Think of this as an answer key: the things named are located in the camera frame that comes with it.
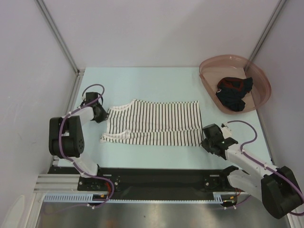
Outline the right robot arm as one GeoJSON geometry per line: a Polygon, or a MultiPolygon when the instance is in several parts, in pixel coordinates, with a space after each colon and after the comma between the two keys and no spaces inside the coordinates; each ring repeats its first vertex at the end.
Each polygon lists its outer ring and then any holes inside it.
{"type": "Polygon", "coordinates": [[[219,178],[223,190],[237,188],[260,200],[268,213],[276,219],[287,214],[303,216],[294,210],[304,203],[304,195],[293,171],[268,164],[245,150],[252,140],[238,143],[231,137],[227,124],[210,124],[203,127],[202,147],[209,153],[233,163],[219,178]]]}

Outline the black white striped tank top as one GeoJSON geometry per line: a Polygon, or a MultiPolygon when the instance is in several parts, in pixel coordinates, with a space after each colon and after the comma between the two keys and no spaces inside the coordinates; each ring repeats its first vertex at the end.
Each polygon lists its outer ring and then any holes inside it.
{"type": "Polygon", "coordinates": [[[203,141],[198,101],[148,102],[132,100],[109,109],[101,143],[195,146],[203,141]]]}

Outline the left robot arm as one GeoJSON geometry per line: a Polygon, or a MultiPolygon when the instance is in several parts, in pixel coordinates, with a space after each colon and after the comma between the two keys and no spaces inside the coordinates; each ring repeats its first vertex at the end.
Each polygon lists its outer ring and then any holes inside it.
{"type": "Polygon", "coordinates": [[[99,166],[84,155],[85,140],[83,125],[88,122],[101,123],[108,118],[102,106],[100,93],[87,92],[81,105],[64,117],[53,117],[49,121],[49,152],[53,156],[70,162],[80,175],[88,179],[95,190],[101,189],[105,178],[98,174],[99,166]]]}

